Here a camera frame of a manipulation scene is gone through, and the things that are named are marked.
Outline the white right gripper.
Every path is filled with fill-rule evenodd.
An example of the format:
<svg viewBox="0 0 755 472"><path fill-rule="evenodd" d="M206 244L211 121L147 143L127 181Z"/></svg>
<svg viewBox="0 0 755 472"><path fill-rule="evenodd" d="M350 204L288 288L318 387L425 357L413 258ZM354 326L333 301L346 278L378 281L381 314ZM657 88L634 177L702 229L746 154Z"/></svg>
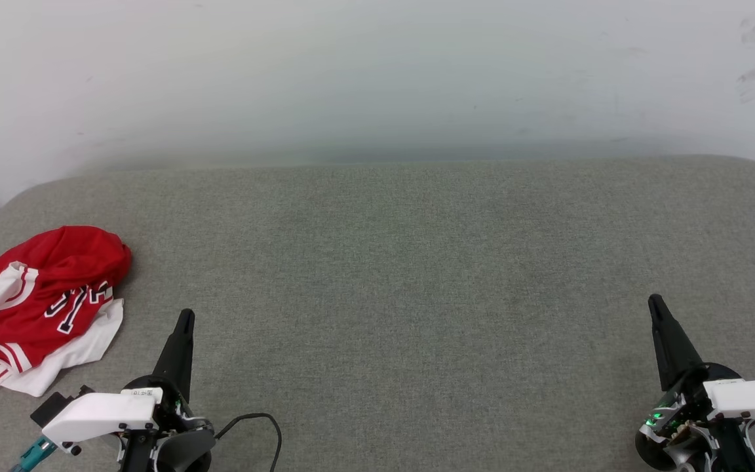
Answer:
<svg viewBox="0 0 755 472"><path fill-rule="evenodd" d="M705 363L659 294L648 296L663 396L635 436L661 471L755 471L755 380Z"/></svg>

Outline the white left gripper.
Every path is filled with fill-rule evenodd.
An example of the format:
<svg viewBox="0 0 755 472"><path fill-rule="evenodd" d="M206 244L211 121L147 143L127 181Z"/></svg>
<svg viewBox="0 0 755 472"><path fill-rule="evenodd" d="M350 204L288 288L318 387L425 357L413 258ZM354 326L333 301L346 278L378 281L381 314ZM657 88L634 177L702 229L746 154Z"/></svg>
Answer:
<svg viewBox="0 0 755 472"><path fill-rule="evenodd" d="M180 311L150 376L119 393L82 386L76 397L55 393L42 405L42 434L68 454L102 437L117 449L121 471L207 471L216 445L212 422L192 413L195 313Z"/></svg>

